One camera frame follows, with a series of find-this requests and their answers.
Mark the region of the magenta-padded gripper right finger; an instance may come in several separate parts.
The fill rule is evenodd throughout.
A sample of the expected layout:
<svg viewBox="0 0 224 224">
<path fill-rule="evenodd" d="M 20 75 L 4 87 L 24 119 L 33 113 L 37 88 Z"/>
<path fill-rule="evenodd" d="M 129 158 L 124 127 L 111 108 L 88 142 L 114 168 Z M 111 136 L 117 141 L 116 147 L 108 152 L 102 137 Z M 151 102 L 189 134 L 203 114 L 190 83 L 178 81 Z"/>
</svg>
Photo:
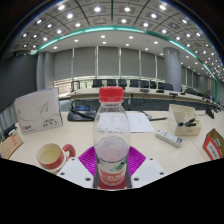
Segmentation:
<svg viewBox="0 0 224 224">
<path fill-rule="evenodd" d="M 134 147 L 130 147 L 127 163 L 128 188 L 141 188 L 166 176 L 154 158 L 147 158 Z"/>
</svg>

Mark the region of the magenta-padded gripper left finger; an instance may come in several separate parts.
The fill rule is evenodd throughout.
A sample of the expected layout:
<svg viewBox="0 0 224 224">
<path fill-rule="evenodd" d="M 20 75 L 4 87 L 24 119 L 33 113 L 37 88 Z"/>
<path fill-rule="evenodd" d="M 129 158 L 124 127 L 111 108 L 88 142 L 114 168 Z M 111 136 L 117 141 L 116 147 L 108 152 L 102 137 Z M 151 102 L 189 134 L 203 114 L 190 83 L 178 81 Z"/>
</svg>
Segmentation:
<svg viewBox="0 0 224 224">
<path fill-rule="evenodd" d="M 90 147 L 78 158 L 70 158 L 58 176 L 84 188 L 97 188 L 99 174 L 94 147 Z"/>
</svg>

